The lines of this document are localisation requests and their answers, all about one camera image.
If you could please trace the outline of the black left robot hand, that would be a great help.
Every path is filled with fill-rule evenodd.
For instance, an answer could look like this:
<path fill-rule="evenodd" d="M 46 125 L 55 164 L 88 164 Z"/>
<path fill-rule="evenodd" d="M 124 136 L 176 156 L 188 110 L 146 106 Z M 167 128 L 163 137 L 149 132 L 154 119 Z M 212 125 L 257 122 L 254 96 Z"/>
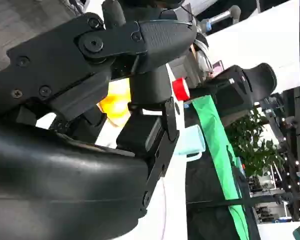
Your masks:
<path fill-rule="evenodd" d="M 189 93 L 192 100 L 210 95 L 221 118 L 253 108 L 252 88 L 238 65 L 191 88 Z"/>

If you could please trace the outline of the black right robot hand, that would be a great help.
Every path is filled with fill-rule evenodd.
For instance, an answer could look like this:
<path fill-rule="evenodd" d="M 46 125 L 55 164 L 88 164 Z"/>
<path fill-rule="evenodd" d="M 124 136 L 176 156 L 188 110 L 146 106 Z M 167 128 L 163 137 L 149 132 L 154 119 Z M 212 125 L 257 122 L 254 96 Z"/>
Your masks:
<path fill-rule="evenodd" d="M 12 49 L 0 71 L 0 240 L 110 240 L 147 213 L 180 132 L 166 64 L 180 0 L 106 0 Z"/>

